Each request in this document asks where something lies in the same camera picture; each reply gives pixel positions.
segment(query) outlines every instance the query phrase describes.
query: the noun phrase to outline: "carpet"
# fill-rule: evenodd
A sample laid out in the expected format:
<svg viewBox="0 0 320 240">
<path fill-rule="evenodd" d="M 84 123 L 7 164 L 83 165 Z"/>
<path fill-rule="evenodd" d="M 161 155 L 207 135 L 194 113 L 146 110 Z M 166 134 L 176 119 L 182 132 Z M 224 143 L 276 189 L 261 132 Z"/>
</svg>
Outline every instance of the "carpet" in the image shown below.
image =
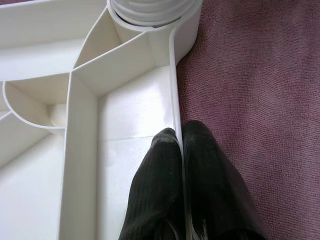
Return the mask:
<svg viewBox="0 0 320 240">
<path fill-rule="evenodd" d="M 212 130 L 272 239 L 320 239 L 320 2 L 204 0 L 177 78 L 181 121 Z"/>
</svg>

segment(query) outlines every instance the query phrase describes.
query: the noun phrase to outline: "white plastic surface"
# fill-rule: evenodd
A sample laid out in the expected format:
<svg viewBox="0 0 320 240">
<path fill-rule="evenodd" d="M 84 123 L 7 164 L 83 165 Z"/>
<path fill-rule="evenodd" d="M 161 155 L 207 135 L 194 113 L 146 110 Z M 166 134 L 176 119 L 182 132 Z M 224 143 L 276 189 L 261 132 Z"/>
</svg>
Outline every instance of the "white plastic surface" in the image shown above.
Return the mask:
<svg viewBox="0 0 320 240">
<path fill-rule="evenodd" d="M 201 1 L 157 28 L 95 3 L 0 7 L 0 20 L 15 17 L 11 29 L 0 23 L 1 239 L 118 239 L 153 136 L 170 127 L 182 143 L 176 63 L 195 41 Z M 45 27 L 49 8 L 61 19 Z"/>
<path fill-rule="evenodd" d="M 111 0 L 115 12 L 128 23 L 161 26 L 180 18 L 195 0 Z"/>
</svg>

